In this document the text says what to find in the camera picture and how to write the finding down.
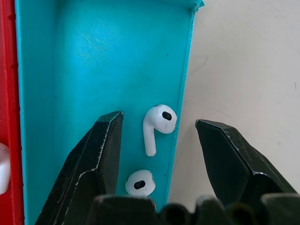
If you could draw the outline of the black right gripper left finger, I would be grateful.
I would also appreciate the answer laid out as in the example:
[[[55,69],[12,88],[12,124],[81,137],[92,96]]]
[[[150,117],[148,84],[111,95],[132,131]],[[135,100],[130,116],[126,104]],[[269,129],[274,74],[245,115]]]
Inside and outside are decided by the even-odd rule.
[[[84,225],[94,198],[116,193],[122,123],[121,111],[102,115],[71,150],[37,225]]]

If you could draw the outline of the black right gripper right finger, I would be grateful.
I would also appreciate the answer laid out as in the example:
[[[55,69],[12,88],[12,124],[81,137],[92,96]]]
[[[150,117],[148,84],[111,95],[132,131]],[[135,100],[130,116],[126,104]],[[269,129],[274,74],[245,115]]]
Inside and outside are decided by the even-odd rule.
[[[197,120],[195,127],[211,186],[224,205],[256,208],[264,194],[296,192],[236,128],[210,120]]]

